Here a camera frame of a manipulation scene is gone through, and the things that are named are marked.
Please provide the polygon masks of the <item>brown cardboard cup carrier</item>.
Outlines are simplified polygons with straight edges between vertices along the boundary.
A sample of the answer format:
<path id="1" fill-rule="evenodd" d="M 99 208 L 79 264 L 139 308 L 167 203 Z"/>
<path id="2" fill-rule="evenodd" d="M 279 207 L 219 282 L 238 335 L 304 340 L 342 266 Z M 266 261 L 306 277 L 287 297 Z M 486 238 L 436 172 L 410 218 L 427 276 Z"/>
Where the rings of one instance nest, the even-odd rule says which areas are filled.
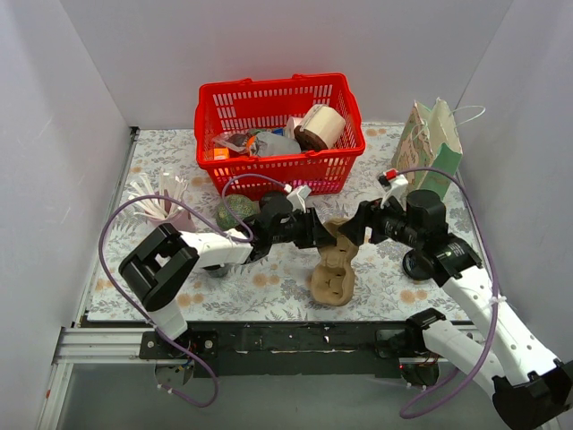
<path id="1" fill-rule="evenodd" d="M 355 272 L 351 262 L 359 247 L 339 232 L 346 222 L 347 219 L 334 218 L 324 224 L 337 243 L 318 249 L 321 261 L 313 270 L 309 289 L 312 300 L 321 305 L 343 306 L 354 294 Z"/>

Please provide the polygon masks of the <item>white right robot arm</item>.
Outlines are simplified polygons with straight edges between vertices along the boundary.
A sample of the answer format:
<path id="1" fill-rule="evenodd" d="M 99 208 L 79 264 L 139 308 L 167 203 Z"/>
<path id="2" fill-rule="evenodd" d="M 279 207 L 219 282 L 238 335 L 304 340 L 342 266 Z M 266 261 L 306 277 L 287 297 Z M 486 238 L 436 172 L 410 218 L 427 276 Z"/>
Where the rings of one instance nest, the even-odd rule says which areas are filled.
<path id="1" fill-rule="evenodd" d="M 361 202 L 339 231 L 353 244 L 365 230 L 378 244 L 392 239 L 410 250 L 403 264 L 435 282 L 483 335 L 479 345 L 435 310 L 409 318 L 406 348 L 434 352 L 476 382 L 511 429 L 536 429 L 572 407 L 572 364 L 561 361 L 518 318 L 494 288 L 474 249 L 449 232 L 446 207 L 433 191 L 418 190 L 402 206 L 390 196 Z"/>

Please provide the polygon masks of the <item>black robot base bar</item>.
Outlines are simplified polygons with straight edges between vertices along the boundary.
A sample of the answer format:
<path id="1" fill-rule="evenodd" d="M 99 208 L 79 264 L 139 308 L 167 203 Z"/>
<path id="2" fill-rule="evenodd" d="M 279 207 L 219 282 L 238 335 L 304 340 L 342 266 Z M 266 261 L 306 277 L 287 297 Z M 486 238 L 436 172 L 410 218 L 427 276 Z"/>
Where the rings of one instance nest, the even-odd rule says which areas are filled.
<path id="1" fill-rule="evenodd" d="M 142 335 L 141 359 L 173 364 L 190 353 L 218 376 L 406 374 L 425 383 L 442 360 L 406 322 L 190 322 L 174 346 Z"/>

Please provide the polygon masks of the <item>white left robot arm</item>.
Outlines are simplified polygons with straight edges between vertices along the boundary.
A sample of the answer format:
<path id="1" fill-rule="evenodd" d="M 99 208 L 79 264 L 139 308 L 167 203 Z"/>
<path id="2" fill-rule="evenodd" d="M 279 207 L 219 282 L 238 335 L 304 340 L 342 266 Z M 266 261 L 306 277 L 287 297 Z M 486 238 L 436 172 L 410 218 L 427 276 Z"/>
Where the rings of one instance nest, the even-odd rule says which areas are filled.
<path id="1" fill-rule="evenodd" d="M 214 270 L 265 257 L 274 244 L 299 249 L 334 245 L 337 239 L 313 207 L 273 196 L 243 225 L 219 233 L 179 231 L 166 223 L 155 228 L 119 266 L 119 274 L 156 327 L 159 346 L 169 357 L 183 357 L 191 346 L 176 296 L 195 269 Z"/>

